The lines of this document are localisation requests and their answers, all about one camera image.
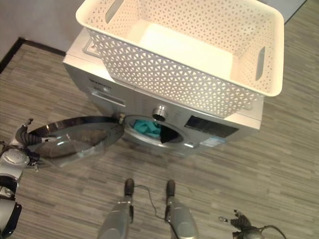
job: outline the washing machine top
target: washing machine top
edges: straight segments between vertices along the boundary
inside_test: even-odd
[[[64,63],[72,65],[83,71],[90,72],[100,78],[107,81],[114,82],[118,85],[125,86],[127,88],[135,89],[134,86],[126,85],[123,82],[114,81],[103,64],[103,61],[98,57],[98,53],[91,41],[90,35],[86,29],[82,29],[72,46],[67,51]],[[250,107],[243,108],[240,111],[224,118],[224,120],[234,121],[240,116],[246,116],[246,118],[252,118],[261,122],[263,114],[264,98],[261,97],[257,101],[254,101]]]

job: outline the basket handle hole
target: basket handle hole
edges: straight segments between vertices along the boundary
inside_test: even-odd
[[[258,63],[257,63],[257,71],[256,71],[256,81],[258,81],[261,76],[263,75],[264,71],[264,61],[265,61],[265,49],[266,47],[263,47],[258,54]]]
[[[124,0],[115,0],[112,3],[111,7],[109,8],[109,10],[105,14],[106,23],[109,23],[112,20],[112,18],[114,17],[116,12],[119,10],[119,8],[123,2],[124,2]]]

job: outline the wall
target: wall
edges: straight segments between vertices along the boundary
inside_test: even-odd
[[[75,19],[83,0],[0,0],[0,60],[23,37],[66,51],[82,29]]]

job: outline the robot leg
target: robot leg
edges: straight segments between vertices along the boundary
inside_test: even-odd
[[[129,223],[133,222],[134,208],[132,195],[134,181],[128,179],[125,182],[124,198],[115,205],[107,215],[98,235],[98,239],[126,239]]]
[[[166,186],[166,212],[165,218],[171,223],[175,232],[171,229],[171,238],[198,239],[196,223],[187,206],[175,198],[175,182],[169,180]]]

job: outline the wood-grain floor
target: wood-grain floor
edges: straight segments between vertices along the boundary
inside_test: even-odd
[[[187,159],[149,155],[117,142],[100,158],[63,170],[26,170],[16,200],[23,211],[15,238],[94,239],[133,177],[150,187],[164,213],[167,179],[187,204],[203,239],[229,239],[218,221],[233,209],[258,227],[273,224],[289,239],[319,238],[319,1],[308,0],[286,24],[282,93],[266,98],[261,131]],[[99,115],[62,65],[62,57],[24,45],[0,75],[0,140],[26,118],[31,129],[70,117]],[[147,193],[134,196],[131,239],[167,239]],[[270,230],[268,239],[280,239]]]

